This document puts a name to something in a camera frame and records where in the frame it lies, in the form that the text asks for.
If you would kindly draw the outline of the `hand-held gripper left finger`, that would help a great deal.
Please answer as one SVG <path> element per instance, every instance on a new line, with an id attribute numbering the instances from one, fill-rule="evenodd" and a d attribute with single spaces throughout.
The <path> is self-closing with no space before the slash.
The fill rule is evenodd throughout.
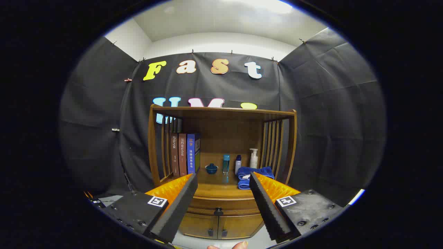
<path id="1" fill-rule="evenodd" d="M 146 238 L 172 243 L 197 187 L 196 174 L 188 174 L 146 193 L 128 192 L 104 213 Z"/>

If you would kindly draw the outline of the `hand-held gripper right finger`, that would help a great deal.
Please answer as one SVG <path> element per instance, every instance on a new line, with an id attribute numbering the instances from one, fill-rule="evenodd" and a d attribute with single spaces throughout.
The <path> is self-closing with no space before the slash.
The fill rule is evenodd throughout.
<path id="1" fill-rule="evenodd" d="M 298 191 L 256 172 L 250 176 L 250 189 L 270 239 L 276 242 L 305 237 L 345 211 L 316 190 Z"/>

